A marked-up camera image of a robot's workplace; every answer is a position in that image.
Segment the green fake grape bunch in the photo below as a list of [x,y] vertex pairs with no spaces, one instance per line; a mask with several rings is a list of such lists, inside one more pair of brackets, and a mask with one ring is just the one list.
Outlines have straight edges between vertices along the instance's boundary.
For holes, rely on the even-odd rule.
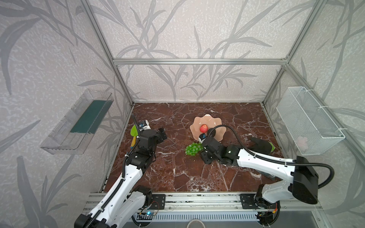
[[188,156],[196,156],[204,147],[201,143],[193,142],[185,148],[185,154]]

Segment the red fake apple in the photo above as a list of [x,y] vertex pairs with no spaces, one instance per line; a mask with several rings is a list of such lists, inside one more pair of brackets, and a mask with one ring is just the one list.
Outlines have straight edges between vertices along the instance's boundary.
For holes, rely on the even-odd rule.
[[208,130],[209,130],[209,128],[208,128],[208,126],[206,124],[202,124],[200,126],[200,132],[201,133],[205,133],[206,134],[208,132]]

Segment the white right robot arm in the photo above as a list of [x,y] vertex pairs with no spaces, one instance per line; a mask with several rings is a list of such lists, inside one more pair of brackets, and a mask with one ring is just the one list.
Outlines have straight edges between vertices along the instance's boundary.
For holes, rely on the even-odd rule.
[[318,175],[304,163],[307,160],[275,158],[236,145],[224,146],[213,137],[200,140],[201,158],[206,164],[218,161],[226,166],[250,168],[280,178],[273,184],[262,184],[254,197],[256,205],[267,208],[278,201],[297,199],[306,204],[318,203]]

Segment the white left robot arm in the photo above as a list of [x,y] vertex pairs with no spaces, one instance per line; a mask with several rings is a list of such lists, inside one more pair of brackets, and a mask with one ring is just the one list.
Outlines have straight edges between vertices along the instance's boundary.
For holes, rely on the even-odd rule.
[[81,214],[75,228],[121,228],[138,209],[151,204],[151,189],[134,188],[156,158],[157,145],[167,139],[163,128],[138,133],[135,146],[125,155],[122,173],[110,191],[88,215]]

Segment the green garden trowel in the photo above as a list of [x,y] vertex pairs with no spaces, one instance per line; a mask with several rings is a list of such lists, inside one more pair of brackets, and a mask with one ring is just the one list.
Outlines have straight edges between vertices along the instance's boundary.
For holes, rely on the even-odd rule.
[[137,137],[138,137],[138,130],[137,130],[137,127],[135,125],[133,125],[133,127],[131,129],[130,135],[133,137],[130,147],[133,148],[136,145],[136,140],[137,140]]

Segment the black rubber glove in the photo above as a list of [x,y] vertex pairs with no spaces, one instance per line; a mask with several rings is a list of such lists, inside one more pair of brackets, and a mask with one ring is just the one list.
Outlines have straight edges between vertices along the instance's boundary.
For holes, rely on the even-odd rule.
[[257,153],[269,155],[272,153],[276,147],[269,141],[265,141],[256,137],[250,139],[253,145],[249,146],[248,149]]

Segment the pink object in basket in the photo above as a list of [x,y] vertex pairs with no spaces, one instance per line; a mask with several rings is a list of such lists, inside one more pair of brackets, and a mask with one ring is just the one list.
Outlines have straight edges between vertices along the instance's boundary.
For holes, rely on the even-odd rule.
[[297,147],[300,149],[300,150],[307,150],[309,148],[308,146],[308,138],[307,137],[303,137],[303,136],[299,136],[297,139],[296,139],[296,144],[297,144]]

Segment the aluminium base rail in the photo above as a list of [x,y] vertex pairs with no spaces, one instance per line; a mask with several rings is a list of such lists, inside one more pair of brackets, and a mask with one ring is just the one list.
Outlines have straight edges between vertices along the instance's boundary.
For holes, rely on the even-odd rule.
[[274,210],[254,202],[253,192],[160,192],[152,204],[134,214],[138,222],[256,221],[259,212]]

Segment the clear plastic wall bin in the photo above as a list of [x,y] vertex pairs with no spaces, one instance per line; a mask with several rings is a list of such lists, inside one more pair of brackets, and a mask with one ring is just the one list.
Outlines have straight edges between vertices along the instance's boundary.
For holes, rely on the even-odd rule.
[[40,148],[52,155],[82,155],[113,102],[111,92],[86,89]]

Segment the aluminium frame top crossbar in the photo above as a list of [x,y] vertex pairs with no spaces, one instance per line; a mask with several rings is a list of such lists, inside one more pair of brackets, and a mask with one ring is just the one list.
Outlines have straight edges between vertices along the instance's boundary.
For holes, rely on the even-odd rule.
[[284,65],[285,59],[114,59],[114,65]]

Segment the aluminium frame post left rear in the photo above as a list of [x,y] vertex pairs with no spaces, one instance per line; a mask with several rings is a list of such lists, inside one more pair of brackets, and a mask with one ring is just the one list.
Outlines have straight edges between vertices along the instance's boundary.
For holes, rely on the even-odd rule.
[[101,47],[103,49],[103,52],[104,52],[104,54],[105,54],[105,56],[107,58],[107,62],[109,63],[109,65],[111,66],[111,69],[112,69],[113,73],[117,77],[117,80],[118,80],[119,84],[121,85],[121,87],[122,87],[122,89],[123,89],[123,91],[124,91],[124,93],[125,93],[125,95],[126,95],[126,97],[128,99],[129,104],[131,106],[133,106],[134,105],[134,102],[132,100],[132,97],[131,97],[131,95],[130,95],[130,93],[129,93],[126,85],[125,85],[125,82],[122,79],[122,76],[121,76],[119,70],[117,69],[116,65],[114,65],[113,57],[111,55],[110,50],[108,49],[108,46],[107,46],[107,43],[105,41],[105,38],[104,38],[104,36],[102,34],[102,31],[101,31],[101,29],[98,26],[98,23],[97,23],[97,20],[96,20],[95,15],[94,15],[94,13],[92,11],[91,5],[86,0],[81,0],[81,5],[82,5],[82,7],[85,10],[85,14],[87,15],[87,17],[88,17],[88,19],[89,19],[89,21],[91,23],[91,27],[94,30],[94,32],[95,32],[95,34],[96,34],[96,36],[98,38],[98,41],[101,44]]

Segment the aluminium frame post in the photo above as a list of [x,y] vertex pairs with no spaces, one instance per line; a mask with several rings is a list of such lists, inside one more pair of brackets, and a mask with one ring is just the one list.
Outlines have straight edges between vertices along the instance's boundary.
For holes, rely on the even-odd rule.
[[326,3],[327,3],[327,1],[325,1],[325,0],[315,1],[314,6],[313,6],[308,18],[306,19],[303,27],[301,28],[298,36],[296,37],[287,56],[284,58],[284,63],[281,65],[280,70],[275,77],[275,80],[273,81],[269,91],[267,92],[264,100],[261,103],[263,106],[265,106],[268,103],[270,96],[273,95],[274,90],[275,90],[276,86],[278,85],[278,83],[280,82],[286,67],[288,65],[290,65],[290,62],[292,61],[295,54],[297,53],[301,43],[304,41],[310,28],[315,24],[315,21],[317,20],[318,16],[322,12]]
[[125,93],[125,95],[126,95],[126,97],[128,99],[129,104],[131,106],[133,106],[134,105],[134,102],[132,100],[132,97],[131,97],[131,95],[130,95],[130,93],[129,93],[126,85],[125,85],[125,82],[122,79],[122,76],[121,76],[119,70],[117,69],[116,65],[114,65],[113,57],[111,55],[110,50],[108,49],[108,46],[107,46],[107,43],[105,41],[105,38],[104,38],[104,36],[102,34],[102,31],[101,31],[101,29],[98,26],[98,23],[97,23],[97,20],[96,20],[95,15],[94,15],[94,13],[92,11],[91,5],[86,0],[81,0],[81,5],[82,5],[82,7],[85,10],[85,14],[87,15],[87,17],[88,17],[88,19],[89,19],[89,21],[91,23],[91,27],[94,30],[94,32],[95,32],[95,34],[96,34],[96,36],[98,38],[98,41],[101,44],[101,47],[103,49],[103,52],[104,52],[104,54],[105,54],[105,56],[107,58],[107,62],[109,63],[109,65],[111,66],[111,69],[112,69],[113,73],[117,77],[117,80],[118,80],[119,84],[121,85],[121,87],[122,87],[122,89],[123,89],[123,91],[124,91],[124,93]]

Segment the aluminium frame post right rear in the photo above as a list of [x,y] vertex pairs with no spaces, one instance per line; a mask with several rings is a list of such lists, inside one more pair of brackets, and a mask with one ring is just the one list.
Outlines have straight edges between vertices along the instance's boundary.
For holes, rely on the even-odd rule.
[[310,28],[315,24],[315,21],[317,20],[318,16],[322,12],[326,3],[327,3],[327,1],[325,1],[325,0],[315,1],[314,6],[313,6],[308,18],[306,19],[303,27],[301,28],[298,36],[296,37],[287,56],[284,58],[284,63],[281,65],[280,70],[275,77],[275,80],[273,81],[269,91],[267,92],[264,100],[261,103],[263,106],[265,106],[268,103],[270,96],[273,95],[274,90],[275,90],[276,86],[278,85],[278,83],[280,82],[286,67],[288,65],[290,65],[290,62],[292,61],[295,54],[297,53],[301,43],[304,41]]

